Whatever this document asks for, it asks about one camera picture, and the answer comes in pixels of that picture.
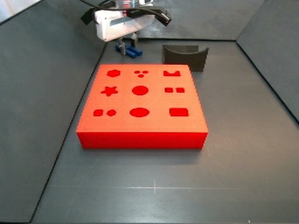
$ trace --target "red shape sorter box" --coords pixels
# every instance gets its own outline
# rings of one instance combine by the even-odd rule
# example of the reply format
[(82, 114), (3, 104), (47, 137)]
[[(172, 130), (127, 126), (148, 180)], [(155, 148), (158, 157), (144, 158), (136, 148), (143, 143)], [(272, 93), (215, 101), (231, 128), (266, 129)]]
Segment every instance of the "red shape sorter box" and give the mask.
[(207, 135), (188, 66), (100, 66), (79, 120), (84, 149), (202, 149)]

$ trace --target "white robot part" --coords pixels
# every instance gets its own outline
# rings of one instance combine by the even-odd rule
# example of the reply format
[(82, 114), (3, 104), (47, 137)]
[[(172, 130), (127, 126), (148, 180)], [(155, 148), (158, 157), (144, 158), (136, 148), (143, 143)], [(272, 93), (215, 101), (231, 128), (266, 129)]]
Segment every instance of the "white robot part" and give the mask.
[[(139, 0), (140, 6), (152, 6), (151, 2), (154, 0)], [(126, 3), (132, 3), (134, 1), (122, 0), (118, 4), (124, 8), (130, 8)], [(95, 20), (98, 27), (98, 37), (108, 42), (112, 39), (124, 37), (127, 34), (143, 30), (155, 21), (155, 15), (143, 15), (138, 18), (127, 17), (126, 13), (120, 11), (99, 10), (95, 12)]]

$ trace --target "cable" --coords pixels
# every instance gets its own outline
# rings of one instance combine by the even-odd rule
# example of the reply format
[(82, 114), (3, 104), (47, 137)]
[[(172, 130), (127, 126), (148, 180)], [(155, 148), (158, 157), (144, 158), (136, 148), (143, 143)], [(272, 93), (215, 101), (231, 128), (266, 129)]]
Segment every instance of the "cable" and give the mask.
[(140, 11), (147, 11), (150, 12), (151, 14), (156, 15), (159, 18), (164, 18), (158, 12), (152, 11), (152, 10), (147, 10), (147, 9), (143, 9), (143, 7), (139, 7), (139, 8), (126, 8), (126, 9), (107, 9), (107, 8), (103, 8), (100, 7), (99, 5), (95, 5), (94, 3), (90, 3), (88, 1), (86, 0), (80, 0), (84, 4), (90, 5), (91, 7), (102, 10), (102, 11), (135, 11), (135, 10), (140, 10)]

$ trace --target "circular hole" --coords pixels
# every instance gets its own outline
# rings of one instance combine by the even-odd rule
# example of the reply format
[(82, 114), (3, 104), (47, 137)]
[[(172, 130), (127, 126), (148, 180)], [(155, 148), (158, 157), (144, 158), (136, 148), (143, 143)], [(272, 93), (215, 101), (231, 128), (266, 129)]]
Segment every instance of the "circular hole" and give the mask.
[(116, 113), (118, 113), (118, 112), (116, 112), (114, 109), (111, 109), (111, 110), (107, 112), (107, 115), (108, 115), (108, 116), (114, 116)]
[(130, 111), (130, 115), (135, 117), (144, 117), (148, 116), (150, 110), (147, 108), (134, 108)]
[(146, 86), (134, 87), (132, 92), (135, 95), (146, 95), (148, 93), (148, 88)]

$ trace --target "gray wall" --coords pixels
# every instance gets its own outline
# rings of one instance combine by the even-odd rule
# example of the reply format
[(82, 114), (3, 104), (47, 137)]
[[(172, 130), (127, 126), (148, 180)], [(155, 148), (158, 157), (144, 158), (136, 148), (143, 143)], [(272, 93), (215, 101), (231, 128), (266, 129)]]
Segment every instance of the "gray wall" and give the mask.
[(0, 1), (0, 23), (16, 13), (27, 9), (41, 0), (1, 0)]
[(164, 26), (155, 21), (144, 38), (236, 40), (264, 0), (155, 0), (172, 15)]
[(299, 120), (299, 1), (267, 0), (238, 43)]
[(0, 221), (32, 218), (103, 51), (87, 8), (41, 1), (0, 26)]

